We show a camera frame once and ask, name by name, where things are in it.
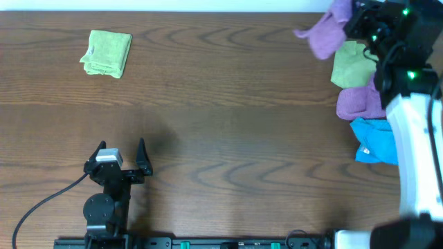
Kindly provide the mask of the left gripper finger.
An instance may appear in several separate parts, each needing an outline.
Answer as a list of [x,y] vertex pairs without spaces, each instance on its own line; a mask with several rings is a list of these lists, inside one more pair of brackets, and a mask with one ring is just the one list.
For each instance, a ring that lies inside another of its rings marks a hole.
[[136,164],[141,170],[151,170],[152,164],[147,155],[145,140],[140,138],[136,153]]
[[98,155],[98,152],[101,149],[105,149],[106,148],[106,142],[104,140],[102,140],[100,142],[100,144],[98,145],[98,147],[96,148],[96,150],[92,153],[92,155],[90,156],[90,161],[96,161],[96,156]]

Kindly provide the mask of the crumpled blue cloth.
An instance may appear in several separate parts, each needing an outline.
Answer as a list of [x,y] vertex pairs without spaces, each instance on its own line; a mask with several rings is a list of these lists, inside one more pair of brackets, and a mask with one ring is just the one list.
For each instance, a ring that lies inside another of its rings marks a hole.
[[360,142],[355,161],[398,165],[397,149],[392,128],[387,120],[356,118],[350,126]]

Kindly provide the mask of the purple cloth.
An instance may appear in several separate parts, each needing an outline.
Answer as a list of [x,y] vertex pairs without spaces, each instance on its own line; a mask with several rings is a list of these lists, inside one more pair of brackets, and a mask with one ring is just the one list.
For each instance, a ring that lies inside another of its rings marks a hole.
[[343,89],[336,103],[336,114],[340,119],[353,121],[356,118],[385,118],[386,112],[381,107],[379,92],[375,89],[374,74],[368,85]]
[[308,30],[294,30],[297,38],[307,39],[318,59],[328,59],[345,42],[343,30],[352,17],[352,0],[334,0],[327,12]]

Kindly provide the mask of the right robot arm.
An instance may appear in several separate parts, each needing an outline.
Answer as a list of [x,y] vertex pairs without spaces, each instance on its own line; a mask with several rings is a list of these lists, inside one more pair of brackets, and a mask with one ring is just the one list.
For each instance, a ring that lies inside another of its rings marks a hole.
[[436,0],[351,1],[344,32],[376,55],[374,84],[395,137],[399,219],[339,230],[333,248],[442,247],[442,77],[428,63],[442,32]]

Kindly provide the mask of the folded green cloth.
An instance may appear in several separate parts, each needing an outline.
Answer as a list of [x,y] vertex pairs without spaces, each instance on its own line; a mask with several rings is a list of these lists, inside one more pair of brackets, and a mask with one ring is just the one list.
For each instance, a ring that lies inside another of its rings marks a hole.
[[120,79],[124,73],[132,35],[92,30],[87,52],[80,59],[88,75],[109,75]]

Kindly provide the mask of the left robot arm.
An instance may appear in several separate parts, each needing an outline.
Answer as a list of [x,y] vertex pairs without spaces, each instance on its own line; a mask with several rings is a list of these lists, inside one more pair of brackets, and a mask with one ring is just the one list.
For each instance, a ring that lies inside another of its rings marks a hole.
[[117,148],[107,148],[102,141],[84,164],[84,173],[103,187],[103,192],[91,196],[83,207],[87,234],[95,238],[112,238],[127,231],[131,186],[143,184],[153,174],[145,141],[139,140],[136,169],[122,169],[123,157]]

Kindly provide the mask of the crumpled green cloth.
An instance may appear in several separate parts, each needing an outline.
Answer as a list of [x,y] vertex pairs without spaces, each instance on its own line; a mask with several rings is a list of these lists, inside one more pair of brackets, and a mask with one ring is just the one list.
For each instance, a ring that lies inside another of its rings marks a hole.
[[336,51],[331,82],[342,89],[366,86],[376,71],[378,57],[364,52],[365,45],[346,41]]

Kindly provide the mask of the crumpled purple cloth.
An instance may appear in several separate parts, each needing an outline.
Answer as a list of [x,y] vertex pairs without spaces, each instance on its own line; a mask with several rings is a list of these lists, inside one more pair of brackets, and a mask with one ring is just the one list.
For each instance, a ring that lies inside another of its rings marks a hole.
[[336,103],[336,114],[340,119],[353,121],[356,118],[385,118],[386,112],[381,107],[379,92],[375,89],[374,74],[368,85],[343,89]]

